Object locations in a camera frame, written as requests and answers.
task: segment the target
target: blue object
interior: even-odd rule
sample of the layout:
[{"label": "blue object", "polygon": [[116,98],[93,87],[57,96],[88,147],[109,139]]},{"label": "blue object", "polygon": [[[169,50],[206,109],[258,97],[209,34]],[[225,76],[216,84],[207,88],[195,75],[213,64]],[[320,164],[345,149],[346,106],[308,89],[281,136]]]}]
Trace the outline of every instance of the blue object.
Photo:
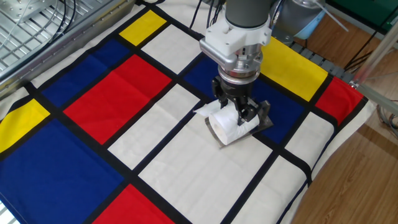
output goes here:
[{"label": "blue object", "polygon": [[325,12],[321,11],[309,24],[304,27],[304,29],[294,35],[294,37],[302,40],[307,40],[311,36],[315,28],[317,28],[324,15]]},{"label": "blue object", "polygon": [[261,133],[279,144],[304,112],[304,107],[260,79],[254,82],[252,97],[258,102],[267,100],[271,104],[268,116],[274,125]]},{"label": "blue object", "polygon": [[0,200],[27,223],[82,223],[122,181],[57,120],[0,162]]},{"label": "blue object", "polygon": [[[217,75],[217,63],[205,57],[187,73],[184,79],[212,100],[216,100],[211,90],[211,81]],[[274,126],[264,130],[262,134],[280,143],[303,113],[304,108],[260,79],[254,82],[252,97],[258,102],[268,100],[271,104],[269,117]]]},{"label": "blue object", "polygon": [[191,69],[184,80],[200,90],[212,100],[216,100],[211,89],[211,81],[218,75],[218,65],[209,57],[202,59],[193,69]]},{"label": "blue object", "polygon": [[76,67],[64,74],[42,93],[55,106],[60,107],[92,81],[102,75],[110,66],[129,53],[129,49],[117,40],[111,39],[101,48],[89,54]]}]

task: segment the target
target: mondrian pattern mat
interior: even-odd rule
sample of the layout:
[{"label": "mondrian pattern mat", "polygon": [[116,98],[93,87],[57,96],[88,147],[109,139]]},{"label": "mondrian pattern mat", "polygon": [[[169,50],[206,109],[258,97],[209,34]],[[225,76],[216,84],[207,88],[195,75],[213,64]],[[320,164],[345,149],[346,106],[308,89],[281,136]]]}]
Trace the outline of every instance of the mondrian pattern mat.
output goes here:
[{"label": "mondrian pattern mat", "polygon": [[272,39],[253,97],[274,126],[219,149],[193,112],[215,99],[203,36],[133,14],[0,101],[0,200],[20,223],[289,223],[373,105]]}]

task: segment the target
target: yellow square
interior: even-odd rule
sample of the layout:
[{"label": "yellow square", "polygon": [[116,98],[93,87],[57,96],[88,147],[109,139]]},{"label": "yellow square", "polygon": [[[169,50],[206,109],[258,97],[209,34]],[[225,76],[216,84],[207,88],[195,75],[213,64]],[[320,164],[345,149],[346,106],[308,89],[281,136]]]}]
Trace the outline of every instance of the yellow square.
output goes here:
[{"label": "yellow square", "polygon": [[35,99],[11,111],[0,123],[0,153],[20,140],[50,113]]},{"label": "yellow square", "polygon": [[324,69],[275,38],[262,48],[261,73],[306,101],[310,101],[328,75]]},{"label": "yellow square", "polygon": [[137,46],[165,23],[166,20],[156,13],[148,11],[120,32],[120,36]]}]

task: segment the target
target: red rectangle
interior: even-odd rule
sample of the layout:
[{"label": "red rectangle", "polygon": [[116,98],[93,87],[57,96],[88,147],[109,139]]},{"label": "red rectangle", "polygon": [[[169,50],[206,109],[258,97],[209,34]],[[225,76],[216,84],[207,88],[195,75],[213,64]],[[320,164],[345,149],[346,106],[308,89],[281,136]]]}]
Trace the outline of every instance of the red rectangle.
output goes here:
[{"label": "red rectangle", "polygon": [[135,187],[128,185],[93,224],[173,223]]},{"label": "red rectangle", "polygon": [[64,113],[104,144],[170,82],[169,77],[133,55]]},{"label": "red rectangle", "polygon": [[339,78],[333,77],[316,107],[336,118],[338,125],[354,110],[363,95]]}]

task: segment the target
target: white square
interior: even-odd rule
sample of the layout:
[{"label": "white square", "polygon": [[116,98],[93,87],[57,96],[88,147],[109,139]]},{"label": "white square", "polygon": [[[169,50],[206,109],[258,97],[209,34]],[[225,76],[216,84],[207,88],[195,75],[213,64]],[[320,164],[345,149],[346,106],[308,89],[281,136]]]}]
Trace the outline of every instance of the white square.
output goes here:
[{"label": "white square", "polygon": [[163,30],[142,50],[176,74],[201,52],[197,40],[173,25]]},{"label": "white square", "polygon": [[108,150],[135,168],[198,102],[189,91],[174,86]]},{"label": "white square", "polygon": [[305,180],[303,171],[279,156],[236,215],[233,223],[277,223]]},{"label": "white square", "polygon": [[254,137],[219,149],[195,115],[139,177],[192,223],[220,223],[271,152]]},{"label": "white square", "polygon": [[312,169],[334,130],[332,124],[310,112],[286,149],[304,160]]}]

